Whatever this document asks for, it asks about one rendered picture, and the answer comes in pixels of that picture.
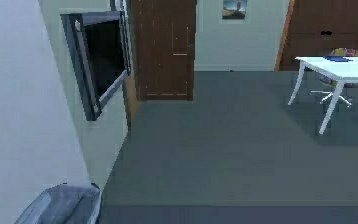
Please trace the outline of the framed wall picture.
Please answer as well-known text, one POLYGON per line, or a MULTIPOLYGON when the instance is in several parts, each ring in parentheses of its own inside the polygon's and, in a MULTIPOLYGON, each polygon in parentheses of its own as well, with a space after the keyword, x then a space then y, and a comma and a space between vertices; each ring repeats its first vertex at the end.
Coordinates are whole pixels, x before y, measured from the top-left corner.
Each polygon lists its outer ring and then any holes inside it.
POLYGON ((223 0, 222 18, 224 20, 244 20, 247 0, 223 0))

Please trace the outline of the black wall television set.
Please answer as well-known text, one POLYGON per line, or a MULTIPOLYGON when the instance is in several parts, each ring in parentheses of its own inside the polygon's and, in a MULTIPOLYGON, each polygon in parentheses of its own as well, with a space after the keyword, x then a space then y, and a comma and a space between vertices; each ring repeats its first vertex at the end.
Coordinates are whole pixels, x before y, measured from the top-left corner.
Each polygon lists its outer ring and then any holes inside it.
POLYGON ((96 121, 125 77, 130 54, 125 12, 61 14, 87 121, 96 121))

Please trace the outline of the grey bin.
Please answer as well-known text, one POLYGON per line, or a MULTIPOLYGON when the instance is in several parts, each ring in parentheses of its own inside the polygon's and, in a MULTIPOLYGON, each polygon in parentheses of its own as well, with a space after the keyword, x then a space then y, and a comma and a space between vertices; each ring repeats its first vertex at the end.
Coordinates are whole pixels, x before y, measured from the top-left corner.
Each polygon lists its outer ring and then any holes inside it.
POLYGON ((40 193, 14 224, 98 224, 101 207, 102 192, 95 183, 63 183, 40 193))

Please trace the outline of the brown wooden cupboard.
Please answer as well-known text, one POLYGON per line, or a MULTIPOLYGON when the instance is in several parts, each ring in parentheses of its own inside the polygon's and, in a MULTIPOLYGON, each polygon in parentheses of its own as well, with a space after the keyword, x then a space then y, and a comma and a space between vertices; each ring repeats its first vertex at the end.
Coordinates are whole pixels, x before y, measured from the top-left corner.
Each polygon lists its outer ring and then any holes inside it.
POLYGON ((126 0, 137 99, 194 98, 197 0, 126 0))

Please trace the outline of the blue book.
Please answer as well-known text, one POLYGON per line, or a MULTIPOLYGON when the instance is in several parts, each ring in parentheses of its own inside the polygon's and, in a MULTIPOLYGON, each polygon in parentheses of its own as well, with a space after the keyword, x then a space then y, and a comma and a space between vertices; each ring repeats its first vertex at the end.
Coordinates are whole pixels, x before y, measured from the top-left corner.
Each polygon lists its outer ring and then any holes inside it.
POLYGON ((331 61, 331 62, 350 62, 353 61, 350 58, 344 57, 344 56, 335 56, 335 55, 327 55, 323 56, 325 60, 331 61))

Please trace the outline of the brown room door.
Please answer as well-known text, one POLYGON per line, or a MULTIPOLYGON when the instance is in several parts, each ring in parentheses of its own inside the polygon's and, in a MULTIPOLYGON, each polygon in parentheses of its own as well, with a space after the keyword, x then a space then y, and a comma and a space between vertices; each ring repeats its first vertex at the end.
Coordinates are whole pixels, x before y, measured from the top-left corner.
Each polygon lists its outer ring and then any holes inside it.
POLYGON ((297 56, 325 56, 337 48, 358 51, 358 0, 290 0, 275 70, 296 71, 297 56))

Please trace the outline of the white table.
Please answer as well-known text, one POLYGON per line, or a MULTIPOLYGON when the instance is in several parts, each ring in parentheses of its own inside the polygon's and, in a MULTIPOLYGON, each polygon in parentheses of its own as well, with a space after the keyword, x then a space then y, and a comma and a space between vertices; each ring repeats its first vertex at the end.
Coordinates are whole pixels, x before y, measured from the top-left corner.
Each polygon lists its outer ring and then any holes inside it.
POLYGON ((288 105, 291 105, 295 97, 297 96, 306 68, 309 68, 337 82, 335 89, 332 93, 330 104, 326 110, 326 114, 324 116, 324 119, 319 129, 320 135, 323 135, 325 132, 326 126, 331 119, 331 115, 344 89, 344 85, 347 83, 358 84, 358 57, 348 57, 348 58, 352 59, 353 61, 331 62, 325 60, 323 57, 312 57, 312 56, 296 57, 296 60, 299 61, 299 70, 298 70, 298 76, 293 92, 288 101, 288 105))

